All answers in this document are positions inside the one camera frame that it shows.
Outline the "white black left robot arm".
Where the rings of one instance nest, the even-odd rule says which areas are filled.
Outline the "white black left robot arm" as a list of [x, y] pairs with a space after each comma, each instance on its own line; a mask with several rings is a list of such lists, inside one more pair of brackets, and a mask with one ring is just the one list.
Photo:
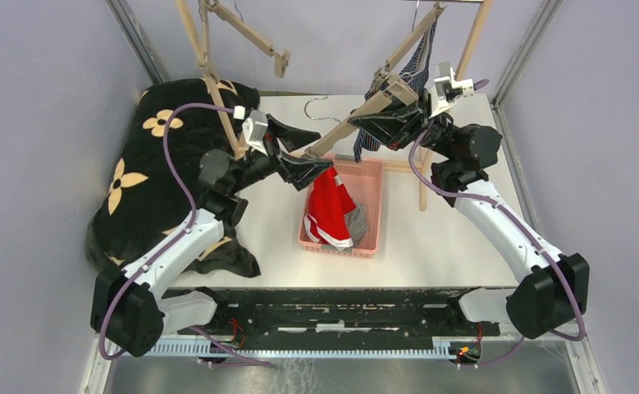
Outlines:
[[128, 353], [146, 355], [162, 335], [203, 327], [223, 332], [229, 311], [209, 295], [191, 291], [166, 297], [177, 277], [208, 247], [236, 226], [249, 202], [241, 190], [278, 174], [303, 190], [332, 167], [330, 159], [295, 157], [293, 152], [321, 139], [253, 110], [242, 125], [249, 151], [240, 159], [220, 149], [206, 152], [199, 162], [201, 196], [176, 229], [125, 268], [107, 266], [95, 280], [90, 326], [98, 334], [105, 360]]

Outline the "red printed underwear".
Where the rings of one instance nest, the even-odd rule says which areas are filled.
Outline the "red printed underwear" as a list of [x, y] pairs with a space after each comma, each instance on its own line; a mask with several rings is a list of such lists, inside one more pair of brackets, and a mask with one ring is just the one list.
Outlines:
[[313, 182], [308, 193], [304, 214], [307, 237], [314, 243], [331, 245], [338, 250], [353, 247], [346, 215], [357, 207], [338, 172], [330, 167]]

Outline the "grey striped underwear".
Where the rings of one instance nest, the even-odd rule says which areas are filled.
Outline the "grey striped underwear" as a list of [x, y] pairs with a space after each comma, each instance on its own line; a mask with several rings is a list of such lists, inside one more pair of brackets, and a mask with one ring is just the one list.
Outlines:
[[367, 214], [363, 204], [356, 204], [353, 210], [345, 214], [345, 225], [353, 247], [359, 246], [368, 231]]

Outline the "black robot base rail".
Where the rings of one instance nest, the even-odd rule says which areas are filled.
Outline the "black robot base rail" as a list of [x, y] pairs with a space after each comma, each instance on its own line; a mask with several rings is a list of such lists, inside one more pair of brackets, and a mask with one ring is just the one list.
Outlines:
[[466, 288], [210, 289], [203, 330], [250, 358], [453, 359], [459, 347], [500, 335], [459, 308]]

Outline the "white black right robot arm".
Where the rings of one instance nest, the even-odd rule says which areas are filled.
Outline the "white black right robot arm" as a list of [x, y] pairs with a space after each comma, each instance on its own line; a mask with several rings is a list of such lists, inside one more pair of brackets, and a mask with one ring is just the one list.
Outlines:
[[569, 341], [587, 335], [590, 266], [579, 254], [566, 254], [546, 241], [504, 201], [486, 173], [498, 162], [502, 136], [492, 126], [459, 126], [452, 116], [461, 98], [449, 101], [426, 94], [415, 103], [382, 110], [358, 108], [347, 118], [391, 150], [438, 153], [426, 178], [409, 166], [421, 183], [467, 218], [495, 247], [518, 285], [513, 290], [475, 290], [445, 312], [448, 329], [466, 334], [479, 321], [510, 323], [527, 339], [552, 333]]

